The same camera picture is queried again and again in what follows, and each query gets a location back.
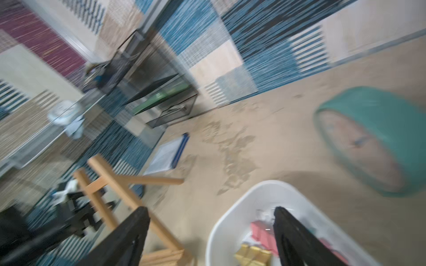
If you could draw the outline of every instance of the white plastic tub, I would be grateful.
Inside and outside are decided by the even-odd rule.
[[[336,224],[317,209],[293,186],[275,180],[252,187],[216,223],[209,236],[206,250],[207,266],[235,266],[233,257],[243,241],[250,241],[250,223],[257,219],[256,210],[276,206],[286,208],[295,218],[315,228],[317,238],[326,239],[349,261],[351,266],[379,265]],[[280,266],[274,257],[271,266]]]

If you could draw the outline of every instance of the sandy floor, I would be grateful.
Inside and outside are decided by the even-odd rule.
[[[312,123],[322,102],[360,85],[426,107],[425,69],[423,37],[170,126],[160,144],[190,133],[177,169],[167,173],[185,183],[148,186],[143,201],[204,265],[217,220],[256,183],[282,180],[380,263],[425,264],[426,192],[382,197],[334,160]],[[161,247],[149,234],[145,251]]]

